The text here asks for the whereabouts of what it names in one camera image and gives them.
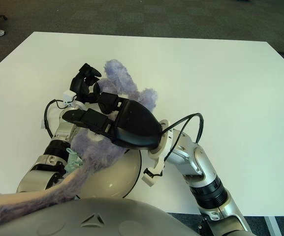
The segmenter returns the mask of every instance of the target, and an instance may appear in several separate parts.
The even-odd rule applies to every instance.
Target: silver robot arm
[[[68,152],[66,148],[76,134],[77,126],[62,119],[65,112],[86,107],[79,101],[74,101],[76,93],[66,91],[63,94],[64,107],[59,117],[59,126],[43,155],[29,169],[18,185],[17,193],[40,191],[50,188],[65,174]]]
[[[160,123],[163,129],[169,126],[166,120],[162,120]],[[147,168],[144,171],[143,180],[150,186],[160,176],[159,173],[164,167],[163,157],[167,155],[167,150],[170,150],[179,134],[178,130],[169,130],[163,135],[159,148],[149,151],[149,156],[152,159],[154,159],[154,155],[158,157],[155,160],[155,167]],[[229,232],[240,231],[243,233],[242,231],[244,231],[252,235],[248,223],[229,191],[224,188],[200,145],[194,143],[187,134],[182,133],[166,161],[177,167],[196,199],[197,206],[203,216],[202,224],[199,225],[201,234],[222,236]]]

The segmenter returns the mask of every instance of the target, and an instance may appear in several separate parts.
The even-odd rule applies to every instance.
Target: gray carpet
[[[284,0],[0,0],[0,14],[9,18],[0,19],[0,62],[33,31],[267,41],[284,51]],[[200,220],[173,216],[193,229]],[[247,220],[269,235],[263,217]]]

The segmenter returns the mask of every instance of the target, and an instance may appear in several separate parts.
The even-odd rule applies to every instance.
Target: furry material
[[[129,99],[136,100],[153,111],[158,97],[157,93],[153,89],[139,92],[127,69],[119,61],[115,59],[108,61],[105,65],[105,72],[107,78],[98,81],[101,91],[126,94]],[[89,176],[113,165],[126,150],[126,148],[114,145],[105,137],[96,137],[96,134],[85,128],[81,128],[74,137],[71,148],[82,158],[83,165],[74,172],[65,174],[64,179],[57,185],[40,191],[38,194],[0,195],[5,197],[4,202],[5,199],[14,195],[20,195],[26,199],[16,204],[0,204],[0,224],[44,207],[73,200]]]

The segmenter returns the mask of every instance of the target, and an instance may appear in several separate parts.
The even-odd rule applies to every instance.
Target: wire
[[[73,100],[72,100],[72,101],[67,102],[67,103],[73,102],[73,101],[75,100],[75,98],[76,98],[76,95],[73,97]],[[51,132],[51,130],[50,130],[49,123],[48,123],[48,118],[47,118],[49,107],[50,107],[51,104],[53,104],[53,103],[56,103],[56,104],[57,104],[57,107],[58,107],[59,109],[65,109],[65,108],[68,107],[68,105],[66,105],[65,107],[60,107],[59,104],[58,104],[58,102],[63,102],[63,100],[56,100],[56,99],[53,99],[53,100],[50,101],[50,102],[48,103],[48,105],[45,107],[45,111],[44,111],[44,116],[43,116],[44,127],[45,127],[46,130],[48,131],[48,134],[49,134],[50,138],[53,138],[53,134],[52,134],[52,132]]]
[[[199,124],[199,131],[197,132],[197,136],[196,136],[196,143],[198,143],[201,139],[201,136],[202,136],[202,133],[203,133],[203,125],[204,125],[204,119],[203,119],[203,116],[201,113],[195,113],[195,114],[191,114],[191,115],[188,115],[180,120],[178,120],[177,122],[175,122],[174,124],[172,124],[171,126],[169,126],[168,128],[164,129],[162,131],[162,134],[164,134],[165,132],[167,132],[169,129],[177,126],[178,124],[180,124],[181,122],[186,121],[186,123],[183,125],[182,129],[180,130],[180,133],[177,137],[177,140],[175,141],[174,145],[172,146],[172,148],[170,149],[169,153],[165,156],[164,158],[164,161],[167,160],[167,158],[169,157],[169,155],[172,153],[172,151],[175,149],[185,127],[187,126],[187,124],[189,123],[189,121],[193,118],[193,117],[199,117],[200,118],[200,124]]]

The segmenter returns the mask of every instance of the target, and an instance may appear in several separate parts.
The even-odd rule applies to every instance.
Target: white tabletop
[[[85,62],[103,73],[110,59],[140,90],[158,92],[158,120],[204,115],[200,144],[244,215],[284,215],[284,59],[266,42],[34,32],[0,63],[0,193],[14,193],[47,147],[45,105]],[[53,131],[58,113],[49,111]],[[193,139],[197,127],[193,119],[186,128]],[[139,180],[128,197],[198,213],[169,164],[155,186]]]

